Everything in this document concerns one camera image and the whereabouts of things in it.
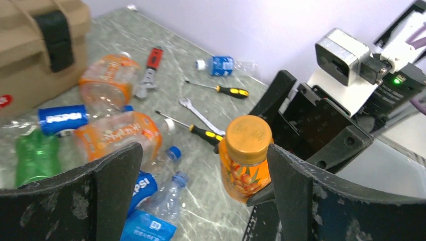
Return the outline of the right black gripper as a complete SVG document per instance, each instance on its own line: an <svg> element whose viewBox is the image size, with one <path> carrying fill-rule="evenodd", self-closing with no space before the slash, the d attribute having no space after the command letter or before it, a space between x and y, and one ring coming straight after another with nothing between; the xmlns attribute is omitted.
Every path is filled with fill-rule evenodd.
<svg viewBox="0 0 426 241"><path fill-rule="evenodd" d="M338 173L373 143L333 99L301 84L284 112L278 112L296 83L287 70L277 72L249 115L275 117L275 144L304 161Z"/></svg>

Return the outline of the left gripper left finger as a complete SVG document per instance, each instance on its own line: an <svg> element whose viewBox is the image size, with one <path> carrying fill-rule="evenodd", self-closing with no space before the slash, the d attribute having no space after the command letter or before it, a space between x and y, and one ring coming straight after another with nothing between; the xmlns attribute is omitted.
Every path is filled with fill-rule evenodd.
<svg viewBox="0 0 426 241"><path fill-rule="evenodd" d="M105 157L17 189L1 190L1 240L119 240L143 148Z"/></svg>

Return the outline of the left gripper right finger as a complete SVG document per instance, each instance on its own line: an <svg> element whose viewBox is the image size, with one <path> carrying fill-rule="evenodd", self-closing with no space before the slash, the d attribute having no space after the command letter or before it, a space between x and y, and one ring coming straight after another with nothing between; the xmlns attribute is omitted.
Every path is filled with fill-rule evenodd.
<svg viewBox="0 0 426 241"><path fill-rule="evenodd" d="M338 177L278 145L267 152L271 183L247 201L273 201L285 240L425 240L425 200Z"/></svg>

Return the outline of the pepsi bottle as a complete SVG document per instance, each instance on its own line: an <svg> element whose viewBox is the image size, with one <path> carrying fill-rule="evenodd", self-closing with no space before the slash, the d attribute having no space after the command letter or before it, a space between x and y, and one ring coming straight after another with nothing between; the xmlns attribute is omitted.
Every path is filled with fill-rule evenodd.
<svg viewBox="0 0 426 241"><path fill-rule="evenodd" d="M171 146L158 154L155 159L142 164L127 216L130 216L139 204L155 192L164 189L168 180L176 172L180 158L181 150L177 146Z"/></svg>
<svg viewBox="0 0 426 241"><path fill-rule="evenodd" d="M46 136L66 137L74 134L81 126L89 123L89 111L84 105L69 105L40 108L35 115L21 119L4 120L1 132L27 136L40 131Z"/></svg>

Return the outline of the small orange juice bottle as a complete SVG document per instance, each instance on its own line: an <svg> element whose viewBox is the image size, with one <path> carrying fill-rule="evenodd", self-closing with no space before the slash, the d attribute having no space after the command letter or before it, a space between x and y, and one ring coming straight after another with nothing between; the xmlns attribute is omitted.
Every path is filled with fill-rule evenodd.
<svg viewBox="0 0 426 241"><path fill-rule="evenodd" d="M243 115L228 125L218 152L223 186L236 201L246 203L271 182L267 151L272 143L270 126L258 116Z"/></svg>

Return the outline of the clear bottle blue label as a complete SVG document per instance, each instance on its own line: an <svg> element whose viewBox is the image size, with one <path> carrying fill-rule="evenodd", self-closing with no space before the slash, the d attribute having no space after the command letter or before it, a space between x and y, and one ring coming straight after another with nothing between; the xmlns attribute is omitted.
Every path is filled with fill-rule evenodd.
<svg viewBox="0 0 426 241"><path fill-rule="evenodd" d="M180 193L188 181L188 175L178 171L162 191L139 204L127 216L120 240L171 240L179 221Z"/></svg>

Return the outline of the orange label bottle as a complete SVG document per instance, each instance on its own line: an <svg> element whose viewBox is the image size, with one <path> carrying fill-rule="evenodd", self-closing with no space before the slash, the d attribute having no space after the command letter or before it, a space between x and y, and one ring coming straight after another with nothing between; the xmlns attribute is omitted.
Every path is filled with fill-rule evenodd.
<svg viewBox="0 0 426 241"><path fill-rule="evenodd" d="M170 141L167 136L174 131L175 124L169 118L155 123L144 113L129 111L79 127L75 136L78 146L89 162L132 142L142 146L142 162L146 162L157 157L160 149Z"/></svg>
<svg viewBox="0 0 426 241"><path fill-rule="evenodd" d="M141 67L127 52L106 55L82 74L80 96L95 115L110 115L130 103Z"/></svg>

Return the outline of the green plastic bottle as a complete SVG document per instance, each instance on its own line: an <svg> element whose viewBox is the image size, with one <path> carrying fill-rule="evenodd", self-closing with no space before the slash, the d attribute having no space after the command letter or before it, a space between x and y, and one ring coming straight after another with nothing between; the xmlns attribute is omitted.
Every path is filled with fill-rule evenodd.
<svg viewBox="0 0 426 241"><path fill-rule="evenodd" d="M49 178L61 173L59 138L34 129L16 139L17 156L15 186Z"/></svg>

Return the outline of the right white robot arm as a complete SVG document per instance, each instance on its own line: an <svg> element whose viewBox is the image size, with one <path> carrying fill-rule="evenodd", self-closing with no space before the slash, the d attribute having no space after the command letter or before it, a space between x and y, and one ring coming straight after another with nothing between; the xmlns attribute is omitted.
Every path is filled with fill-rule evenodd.
<svg viewBox="0 0 426 241"><path fill-rule="evenodd" d="M396 109L425 89L416 65L425 58L425 1L414 1L374 45L372 51L343 30L330 30L315 44L319 68L310 79L297 85L279 71L251 114L269 124L276 145L339 172L374 135L406 117L408 111Z"/></svg>

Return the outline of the yellow black screwdriver right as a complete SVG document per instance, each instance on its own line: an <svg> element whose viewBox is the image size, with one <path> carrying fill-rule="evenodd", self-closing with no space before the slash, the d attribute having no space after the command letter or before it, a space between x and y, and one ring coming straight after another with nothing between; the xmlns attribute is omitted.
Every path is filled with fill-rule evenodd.
<svg viewBox="0 0 426 241"><path fill-rule="evenodd" d="M208 85L204 85L204 84L191 82L189 80L185 80L184 82L187 83L187 84L193 84L193 85L197 85L197 86L201 86L201 87L205 87L205 88L209 88L209 89L214 89L217 93L222 93L222 94L225 94L225 95L228 95L230 97L237 98L237 99L245 99L245 98L249 97L249 92L247 90L241 89L241 88L223 87L223 86L220 86L220 85L217 85L216 87L214 87L214 86L208 86Z"/></svg>

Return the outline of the yellow black screwdriver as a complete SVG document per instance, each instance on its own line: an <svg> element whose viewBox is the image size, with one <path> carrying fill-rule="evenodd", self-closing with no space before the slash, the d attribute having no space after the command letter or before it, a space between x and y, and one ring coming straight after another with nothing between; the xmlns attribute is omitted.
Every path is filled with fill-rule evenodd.
<svg viewBox="0 0 426 241"><path fill-rule="evenodd" d="M189 80L185 80L184 82L187 83L187 84L193 84L193 85L197 85L197 86L201 86L201 87L205 87L205 88L209 88L209 89L214 89L217 93L222 93L222 94L225 94L225 95L228 95L230 97L237 98L237 99L245 99L245 98L249 97L249 92L247 90L241 89L241 88L223 87L223 86L220 86L220 85L217 85L216 87L214 87L214 86L208 86L208 85L204 85L204 84L191 82Z"/></svg>
<svg viewBox="0 0 426 241"><path fill-rule="evenodd" d="M170 116L167 116L167 115L163 114L161 111L155 110L155 112L157 114L165 117L165 118L171 119L172 121L174 121L175 123L177 123L177 124L179 124L181 126L184 126L184 127L188 128L188 130L192 134L200 137L201 139L203 139L204 141L208 142L212 146L216 146L223 139L222 136L220 136L220 135L218 135L218 134L216 134L216 133L214 133L212 131L207 131L205 129L201 129L201 128L197 127L194 124L187 125L187 124L182 123L182 122L180 122L180 121L178 121L178 120L176 120L176 119L174 119L174 118L172 118Z"/></svg>

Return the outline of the blue label bottle white cap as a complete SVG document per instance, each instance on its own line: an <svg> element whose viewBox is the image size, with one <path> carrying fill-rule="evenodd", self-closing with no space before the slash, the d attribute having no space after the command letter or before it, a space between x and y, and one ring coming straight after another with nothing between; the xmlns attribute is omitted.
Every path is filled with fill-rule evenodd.
<svg viewBox="0 0 426 241"><path fill-rule="evenodd" d="M211 56L208 59L195 61L196 70L203 71L210 76L250 76L255 77L258 67L255 63L238 61L231 56Z"/></svg>

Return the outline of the yellow black screwdriver left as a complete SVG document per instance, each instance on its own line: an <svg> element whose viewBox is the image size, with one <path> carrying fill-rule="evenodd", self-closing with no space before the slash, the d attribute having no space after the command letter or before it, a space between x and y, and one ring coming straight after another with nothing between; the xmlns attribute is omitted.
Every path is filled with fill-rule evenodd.
<svg viewBox="0 0 426 241"><path fill-rule="evenodd" d="M201 128L197 127L194 124L187 125L187 124L182 123L182 122L180 122L180 121L178 121L178 120L176 120L176 119L174 119L174 118L172 118L170 116L167 116L167 115L163 114L161 111L155 110L155 112L157 114L165 117L165 118L171 119L172 121L174 121L175 123L177 123L177 124L179 124L181 126L184 126L184 127L188 128L188 130L192 134L200 137L201 139L203 139L204 141L208 142L212 146L216 146L223 139L222 136L220 136L220 135L218 135L218 134L216 134L216 133L214 133L212 131L207 131L205 129L201 129Z"/></svg>

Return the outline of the silver open end wrench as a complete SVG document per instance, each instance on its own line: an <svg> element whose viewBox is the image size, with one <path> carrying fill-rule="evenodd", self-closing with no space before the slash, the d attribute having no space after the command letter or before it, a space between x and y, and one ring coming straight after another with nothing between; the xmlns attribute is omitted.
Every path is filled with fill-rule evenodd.
<svg viewBox="0 0 426 241"><path fill-rule="evenodd" d="M187 97L179 99L179 104L186 109L190 110L200 121L202 121L211 131L220 136L224 136L226 133L214 126L208 119L206 119L191 103L191 100Z"/></svg>

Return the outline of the tan plastic toolbox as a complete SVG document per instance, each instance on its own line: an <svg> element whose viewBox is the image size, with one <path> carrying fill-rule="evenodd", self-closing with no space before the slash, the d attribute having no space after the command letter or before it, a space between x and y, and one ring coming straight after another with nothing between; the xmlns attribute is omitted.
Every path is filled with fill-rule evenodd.
<svg viewBox="0 0 426 241"><path fill-rule="evenodd" d="M83 1L1 1L1 117L66 92L88 65Z"/></svg>

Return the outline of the red handled adjustable wrench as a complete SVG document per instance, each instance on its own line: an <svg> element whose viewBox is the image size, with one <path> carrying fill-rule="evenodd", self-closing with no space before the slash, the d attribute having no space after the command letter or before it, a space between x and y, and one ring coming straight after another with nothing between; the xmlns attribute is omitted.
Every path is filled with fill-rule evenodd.
<svg viewBox="0 0 426 241"><path fill-rule="evenodd" d="M144 71L142 79L135 86L133 97L138 100L147 98L148 92L157 89L155 83L155 75L160 65L161 58L163 55L163 49L160 46L152 48L146 63L146 69Z"/></svg>

